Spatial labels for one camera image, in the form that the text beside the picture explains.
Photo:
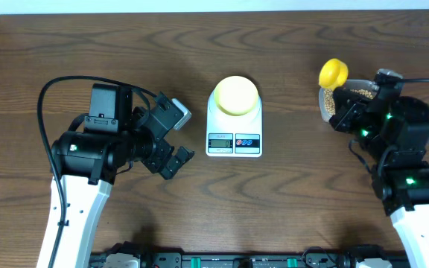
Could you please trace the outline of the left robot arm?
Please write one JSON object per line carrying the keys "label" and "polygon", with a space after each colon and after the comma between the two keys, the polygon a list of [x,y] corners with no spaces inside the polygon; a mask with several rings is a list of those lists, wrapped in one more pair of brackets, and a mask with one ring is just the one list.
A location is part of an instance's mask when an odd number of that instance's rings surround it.
{"label": "left robot arm", "polygon": [[94,89],[90,111],[48,148],[51,207],[38,267],[88,267],[96,229],[115,178],[141,162],[169,180],[194,151],[165,140],[191,117],[177,99],[158,94],[155,107],[133,107],[126,88]]}

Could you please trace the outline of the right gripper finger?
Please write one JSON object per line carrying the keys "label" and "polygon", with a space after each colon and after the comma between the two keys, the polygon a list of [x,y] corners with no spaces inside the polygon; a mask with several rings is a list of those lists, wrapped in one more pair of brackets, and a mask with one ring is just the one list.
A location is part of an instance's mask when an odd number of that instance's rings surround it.
{"label": "right gripper finger", "polygon": [[370,111],[386,112],[389,105],[400,96],[402,89],[401,82],[379,84],[378,91],[370,102]]}
{"label": "right gripper finger", "polygon": [[333,100],[335,111],[340,112],[356,102],[368,103],[371,101],[371,97],[369,93],[364,94],[357,89],[337,88],[333,91]]}

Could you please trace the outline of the yellow measuring scoop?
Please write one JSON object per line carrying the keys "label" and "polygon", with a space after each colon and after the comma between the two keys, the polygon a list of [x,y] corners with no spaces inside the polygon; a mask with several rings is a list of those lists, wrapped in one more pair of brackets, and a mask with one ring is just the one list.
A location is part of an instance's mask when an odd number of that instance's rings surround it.
{"label": "yellow measuring scoop", "polygon": [[334,91],[346,83],[348,76],[348,66],[343,61],[333,58],[328,60],[322,67],[318,84],[321,88]]}

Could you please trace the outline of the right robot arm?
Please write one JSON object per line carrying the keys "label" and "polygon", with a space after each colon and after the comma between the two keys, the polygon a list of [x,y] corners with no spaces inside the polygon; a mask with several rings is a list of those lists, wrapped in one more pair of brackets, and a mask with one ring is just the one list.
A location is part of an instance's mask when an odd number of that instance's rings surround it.
{"label": "right robot arm", "polygon": [[329,123],[355,136],[375,161],[372,188],[400,237],[411,267],[429,267],[429,106],[401,94],[400,84],[378,86],[372,98],[345,87],[333,91]]}

